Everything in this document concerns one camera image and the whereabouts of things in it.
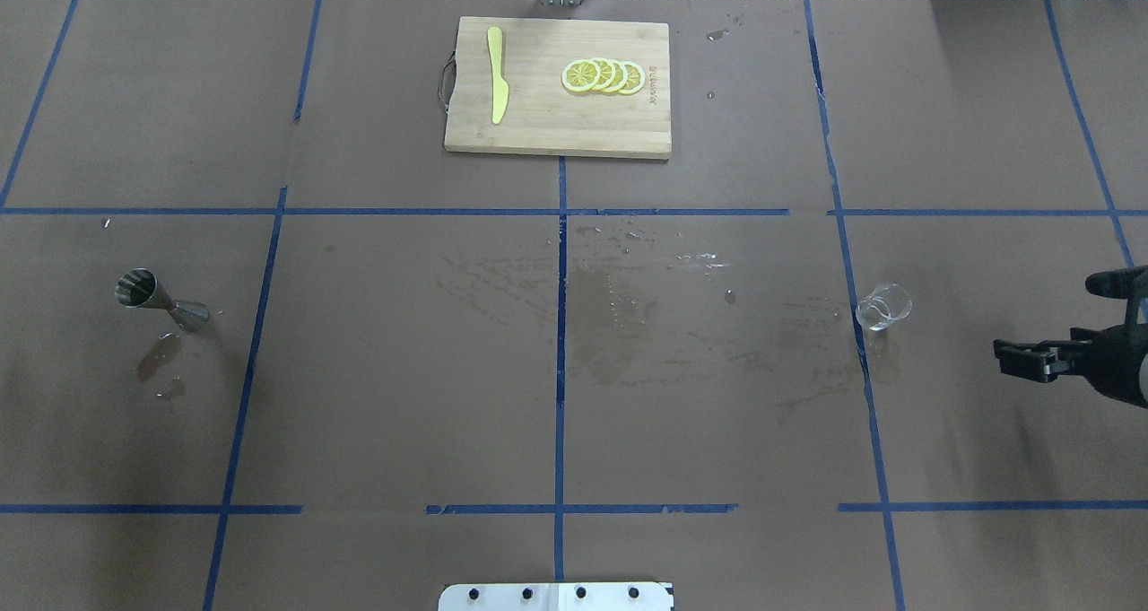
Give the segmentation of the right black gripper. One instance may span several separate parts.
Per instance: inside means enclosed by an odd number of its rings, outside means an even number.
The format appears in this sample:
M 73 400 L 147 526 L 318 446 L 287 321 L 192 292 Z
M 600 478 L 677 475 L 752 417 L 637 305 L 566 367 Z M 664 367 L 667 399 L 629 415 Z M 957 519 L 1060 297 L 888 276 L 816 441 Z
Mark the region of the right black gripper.
M 1042 385 L 1061 376 L 1083 376 L 1107 399 L 1145 409 L 1147 332 L 1137 317 L 1140 299 L 1147 299 L 1147 266 L 1088 274 L 1085 289 L 1097 297 L 1127 301 L 1124 322 L 1103 330 L 1069 328 L 1070 340 L 1015 343 L 996 338 L 993 354 L 999 370 Z

